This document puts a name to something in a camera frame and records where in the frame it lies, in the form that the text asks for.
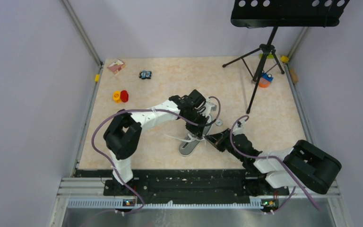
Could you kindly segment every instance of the music stand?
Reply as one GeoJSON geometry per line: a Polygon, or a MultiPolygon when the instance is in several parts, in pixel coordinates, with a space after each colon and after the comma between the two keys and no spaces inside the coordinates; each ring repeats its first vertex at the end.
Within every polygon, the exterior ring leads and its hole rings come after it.
{"type": "Polygon", "coordinates": [[[258,49],[251,51],[239,58],[228,62],[226,67],[238,60],[242,60],[248,72],[255,81],[255,88],[251,96],[247,114],[251,111],[252,102],[259,85],[259,79],[264,70],[268,55],[272,54],[276,65],[282,74],[285,72],[276,57],[275,47],[272,41],[278,27],[308,26],[308,27],[332,27],[339,24],[339,18],[350,0],[235,0],[232,11],[231,23],[236,27],[256,28],[273,27],[267,44],[261,44],[258,49]],[[254,76],[248,68],[244,58],[248,55],[262,51],[262,57],[254,76]]]}

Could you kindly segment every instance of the white wall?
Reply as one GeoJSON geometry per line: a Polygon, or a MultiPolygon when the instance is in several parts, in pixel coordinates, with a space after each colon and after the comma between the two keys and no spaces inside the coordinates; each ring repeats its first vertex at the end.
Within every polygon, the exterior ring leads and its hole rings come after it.
{"type": "MultiPolygon", "coordinates": [[[[234,27],[234,0],[70,2],[101,59],[243,55],[266,43],[272,30],[234,27]]],[[[278,54],[288,54],[300,31],[278,30],[278,54]]]]}
{"type": "Polygon", "coordinates": [[[292,65],[317,145],[342,163],[337,177],[355,226],[363,226],[363,1],[332,28],[312,28],[292,65]]]}
{"type": "Polygon", "coordinates": [[[0,0],[0,227],[48,224],[97,67],[58,0],[0,0]]]}

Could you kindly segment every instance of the red toy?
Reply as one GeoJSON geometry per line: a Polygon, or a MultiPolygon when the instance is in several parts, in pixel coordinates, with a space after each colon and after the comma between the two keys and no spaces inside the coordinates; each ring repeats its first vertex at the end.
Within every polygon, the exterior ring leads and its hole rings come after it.
{"type": "Polygon", "coordinates": [[[126,103],[129,100],[129,94],[126,90],[120,92],[120,99],[122,102],[126,103]]]}

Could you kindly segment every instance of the green object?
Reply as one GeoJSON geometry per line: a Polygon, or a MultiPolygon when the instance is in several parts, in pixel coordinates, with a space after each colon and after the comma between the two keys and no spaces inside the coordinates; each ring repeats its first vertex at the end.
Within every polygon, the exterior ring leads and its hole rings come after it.
{"type": "Polygon", "coordinates": [[[273,55],[272,54],[268,55],[267,59],[273,59],[273,55]]]}

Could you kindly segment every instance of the light wood surface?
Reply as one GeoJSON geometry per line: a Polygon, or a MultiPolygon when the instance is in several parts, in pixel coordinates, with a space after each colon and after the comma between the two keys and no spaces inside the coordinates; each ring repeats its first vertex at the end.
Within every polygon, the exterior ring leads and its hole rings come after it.
{"type": "MultiPolygon", "coordinates": [[[[234,57],[198,58],[148,58],[122,59],[126,67],[114,75],[106,67],[113,62],[107,60],[100,80],[91,121],[87,131],[79,169],[110,169],[110,163],[91,147],[91,136],[97,126],[120,109],[146,109],[155,106],[173,95],[188,95],[197,89],[205,97],[220,99],[222,126],[213,125],[209,134],[230,128],[233,122],[245,114],[254,84],[242,61],[226,68],[222,64],[234,57]],[[142,70],[152,71],[151,80],[141,80],[142,70]],[[127,90],[129,101],[115,103],[112,95],[116,90],[127,90]]],[[[245,58],[251,71],[259,63],[258,56],[245,58]]],[[[266,69],[275,64],[267,60],[266,69]]],[[[274,67],[274,76],[268,88],[259,88],[251,109],[250,119],[245,124],[245,134],[258,150],[281,150],[304,139],[303,128],[294,103],[286,75],[274,67]]],[[[95,139],[97,147],[108,154],[103,126],[95,139]]],[[[138,149],[132,156],[133,169],[232,169],[242,168],[241,162],[228,152],[221,153],[209,143],[200,142],[192,155],[182,157],[178,147],[180,141],[164,136],[183,139],[187,130],[185,122],[166,122],[144,132],[138,149]]]]}

